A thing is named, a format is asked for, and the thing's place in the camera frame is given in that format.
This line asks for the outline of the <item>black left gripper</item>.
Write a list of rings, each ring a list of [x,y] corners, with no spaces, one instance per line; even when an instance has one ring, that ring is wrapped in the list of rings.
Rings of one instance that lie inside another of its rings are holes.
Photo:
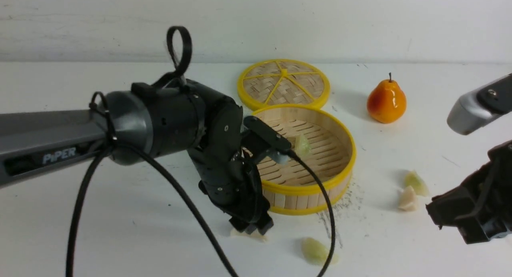
[[[201,178],[199,188],[212,204],[231,216],[229,222],[238,233],[249,233],[255,225],[264,236],[273,226],[268,214],[269,201],[263,196],[256,164],[241,145],[243,109],[233,98],[194,80],[158,80],[157,89],[175,88],[200,99],[198,144],[187,150]]]

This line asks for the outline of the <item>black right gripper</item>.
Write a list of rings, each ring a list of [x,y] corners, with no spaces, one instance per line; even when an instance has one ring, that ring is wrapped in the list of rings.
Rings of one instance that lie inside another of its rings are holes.
[[[505,238],[512,231],[512,145],[488,151],[489,161],[426,209],[440,229],[455,227],[466,244]]]

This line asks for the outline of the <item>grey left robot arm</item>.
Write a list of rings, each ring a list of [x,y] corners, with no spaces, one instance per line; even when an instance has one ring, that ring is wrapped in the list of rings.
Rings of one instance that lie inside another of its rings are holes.
[[[150,157],[186,151],[200,190],[231,216],[230,224],[239,232],[266,234],[274,221],[257,170],[264,156],[248,156],[242,107],[194,80],[178,84],[134,83],[86,110],[2,114],[1,185],[92,159],[115,136]]]

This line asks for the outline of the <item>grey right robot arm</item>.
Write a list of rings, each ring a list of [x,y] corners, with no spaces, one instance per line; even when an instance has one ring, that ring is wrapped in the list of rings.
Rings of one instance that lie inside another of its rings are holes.
[[[512,76],[507,74],[459,97],[447,124],[469,135],[512,111]],[[468,245],[490,242],[512,230],[512,144],[488,151],[488,162],[457,187],[432,197],[428,215],[440,229],[455,227]]]

